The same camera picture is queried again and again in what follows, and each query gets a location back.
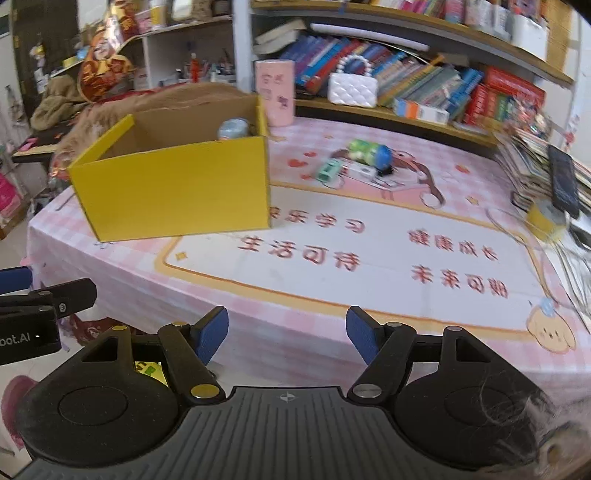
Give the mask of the black binder clip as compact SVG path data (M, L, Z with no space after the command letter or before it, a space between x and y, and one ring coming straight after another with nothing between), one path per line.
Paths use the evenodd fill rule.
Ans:
M393 175L394 171L396 171L396 166L394 166L394 164L391 164L388 167L386 167L385 169L379 169L377 176L385 177L385 176Z

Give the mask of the green frog toy blue cap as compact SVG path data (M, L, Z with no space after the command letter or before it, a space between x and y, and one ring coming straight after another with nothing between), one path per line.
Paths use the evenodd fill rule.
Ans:
M348 146L349 159L384 171L392 165L392 151L386 145L355 139Z

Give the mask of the grey toy car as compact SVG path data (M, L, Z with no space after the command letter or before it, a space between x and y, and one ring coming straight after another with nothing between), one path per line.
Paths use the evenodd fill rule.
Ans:
M240 117L224 120L217 130L218 140L235 140L249 137L249 135L249 121Z

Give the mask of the white staples box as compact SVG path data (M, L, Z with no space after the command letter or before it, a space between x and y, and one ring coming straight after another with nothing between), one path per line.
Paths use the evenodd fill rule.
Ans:
M344 171L349 178L365 183L372 183L378 173L375 167L358 162L346 164Z

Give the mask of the pink checkered table mat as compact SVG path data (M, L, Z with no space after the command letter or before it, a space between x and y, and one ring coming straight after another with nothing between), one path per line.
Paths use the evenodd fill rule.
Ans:
M388 146L394 174L346 176L355 139ZM91 319L148 333L222 305L229 334L217 363L283 384L349 385L363 367L346 339L356 305L421 333L464 327L542 388L589 392L589 332L516 219L496 162L312 119L276 130L269 154L268 228L101 242L67 190L29 223L36 280L87 277L98 291ZM315 174L331 159L342 171L322 184Z

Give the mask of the orange fluffy cat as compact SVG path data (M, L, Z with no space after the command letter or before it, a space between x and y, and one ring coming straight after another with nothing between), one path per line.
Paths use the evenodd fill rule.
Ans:
M245 93L226 83L184 83L129 93L88 105L77 116L73 128L58 143L51 158L49 175L66 178L68 166L128 114L242 97Z

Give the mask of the yellow cardboard box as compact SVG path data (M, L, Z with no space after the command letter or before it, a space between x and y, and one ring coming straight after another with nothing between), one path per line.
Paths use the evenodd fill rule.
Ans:
M249 137L218 140L224 120ZM101 242L270 226L266 115L256 94L129 114L68 168Z

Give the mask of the yellow tape roll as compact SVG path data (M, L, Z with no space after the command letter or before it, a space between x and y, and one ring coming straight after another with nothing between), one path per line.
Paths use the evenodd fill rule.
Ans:
M551 242L559 239L567 229L565 213L557 209L549 199L534 202L526 216L526 226L539 240Z

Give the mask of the stack of picture books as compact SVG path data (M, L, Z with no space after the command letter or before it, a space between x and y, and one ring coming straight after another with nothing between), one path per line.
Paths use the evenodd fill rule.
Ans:
M505 171L512 185L511 202L528 211L537 200L551 198L549 143L518 130L516 134L495 133L495 160Z

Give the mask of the black smartphone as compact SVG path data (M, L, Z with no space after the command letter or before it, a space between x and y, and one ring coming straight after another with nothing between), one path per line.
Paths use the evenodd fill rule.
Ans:
M554 145L547 147L552 204L572 219L580 215L580 200L572 157Z

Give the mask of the orange white medicine box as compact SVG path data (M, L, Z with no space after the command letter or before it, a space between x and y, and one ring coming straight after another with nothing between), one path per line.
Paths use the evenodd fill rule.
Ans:
M394 99L393 113L399 117L438 125L447 125L450 119L450 114L445 109L422 105L405 99Z

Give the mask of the white quilted pearl handbag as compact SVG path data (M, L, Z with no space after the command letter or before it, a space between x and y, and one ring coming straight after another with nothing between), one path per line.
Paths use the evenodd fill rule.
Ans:
M361 61L363 74L346 73L346 65ZM349 54L339 60L337 69L329 75L328 100L335 105L374 108L378 100L378 81L373 76L372 63L362 55Z

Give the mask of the red boxed book set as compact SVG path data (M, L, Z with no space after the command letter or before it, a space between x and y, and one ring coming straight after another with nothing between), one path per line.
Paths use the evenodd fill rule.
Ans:
M546 92L530 81L488 66L470 94L463 122L497 128L507 121L528 121L544 106Z

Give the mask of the pink sticker cup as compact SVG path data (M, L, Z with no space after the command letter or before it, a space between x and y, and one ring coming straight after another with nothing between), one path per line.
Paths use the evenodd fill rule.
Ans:
M296 64L293 60L259 60L256 71L256 93L263 99L267 123L286 127L294 123L296 106Z

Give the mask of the white pen holder box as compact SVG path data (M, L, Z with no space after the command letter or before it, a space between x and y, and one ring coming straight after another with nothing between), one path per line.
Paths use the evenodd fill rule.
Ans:
M547 59L548 26L523 15L513 16L511 43L542 61Z

